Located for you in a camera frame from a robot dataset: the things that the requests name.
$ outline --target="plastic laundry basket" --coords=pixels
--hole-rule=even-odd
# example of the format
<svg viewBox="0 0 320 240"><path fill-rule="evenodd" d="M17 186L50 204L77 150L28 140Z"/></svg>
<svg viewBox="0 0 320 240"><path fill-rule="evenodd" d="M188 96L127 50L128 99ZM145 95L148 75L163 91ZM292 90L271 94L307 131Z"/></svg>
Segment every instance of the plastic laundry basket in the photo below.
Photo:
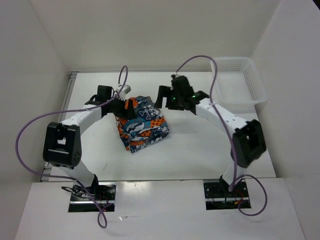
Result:
<svg viewBox="0 0 320 240"><path fill-rule="evenodd" d="M248 57L219 57L215 93L218 102L230 111L252 109L267 101L267 93L254 62Z"/></svg>

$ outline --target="skull print fabric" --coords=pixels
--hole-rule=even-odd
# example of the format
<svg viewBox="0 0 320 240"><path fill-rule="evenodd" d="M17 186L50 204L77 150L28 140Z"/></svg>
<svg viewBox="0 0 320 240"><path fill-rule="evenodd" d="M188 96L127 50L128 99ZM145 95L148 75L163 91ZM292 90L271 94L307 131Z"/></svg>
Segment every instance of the skull print fabric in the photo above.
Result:
<svg viewBox="0 0 320 240"><path fill-rule="evenodd" d="M164 139L169 134L169 126L162 112L155 107L149 96L130 99L133 101L136 118L126 120L116 117L115 120L125 149L135 153Z"/></svg>

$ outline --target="white wall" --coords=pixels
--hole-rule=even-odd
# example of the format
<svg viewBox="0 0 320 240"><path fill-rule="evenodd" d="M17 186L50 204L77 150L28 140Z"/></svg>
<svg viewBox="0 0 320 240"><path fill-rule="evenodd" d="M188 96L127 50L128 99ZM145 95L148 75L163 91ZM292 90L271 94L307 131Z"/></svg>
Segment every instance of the white wall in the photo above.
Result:
<svg viewBox="0 0 320 240"><path fill-rule="evenodd" d="M67 70L28 0L5 0L0 7L0 233L14 239L31 183L20 166L15 138L31 118L60 110L68 84ZM21 140L21 154L41 171L46 124L39 121Z"/></svg>
<svg viewBox="0 0 320 240"><path fill-rule="evenodd" d="M282 0L253 60L268 100L257 107L280 177L320 174L320 11L312 0Z"/></svg>
<svg viewBox="0 0 320 240"><path fill-rule="evenodd" d="M249 57L279 0L30 2L68 70L101 71L175 70L197 54Z"/></svg>

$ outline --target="clothing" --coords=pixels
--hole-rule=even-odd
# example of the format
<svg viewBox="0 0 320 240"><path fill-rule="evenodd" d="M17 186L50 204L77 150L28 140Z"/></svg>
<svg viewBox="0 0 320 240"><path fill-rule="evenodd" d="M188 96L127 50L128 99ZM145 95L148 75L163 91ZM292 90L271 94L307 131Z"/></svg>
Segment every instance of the clothing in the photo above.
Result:
<svg viewBox="0 0 320 240"><path fill-rule="evenodd" d="M162 112L155 107L149 96L130 98L133 101L135 119L116 117L116 124L125 149L132 153L159 142L169 134L169 126Z"/></svg>

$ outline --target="orange polka dot fabric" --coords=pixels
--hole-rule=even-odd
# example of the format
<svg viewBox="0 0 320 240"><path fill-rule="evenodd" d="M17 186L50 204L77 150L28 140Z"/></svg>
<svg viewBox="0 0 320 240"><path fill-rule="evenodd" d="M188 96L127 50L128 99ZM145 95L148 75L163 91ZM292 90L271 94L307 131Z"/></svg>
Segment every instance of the orange polka dot fabric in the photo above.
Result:
<svg viewBox="0 0 320 240"><path fill-rule="evenodd" d="M115 120L125 149L135 153L164 139L169 134L169 126L149 96L130 99L137 118L126 120L116 117Z"/></svg>

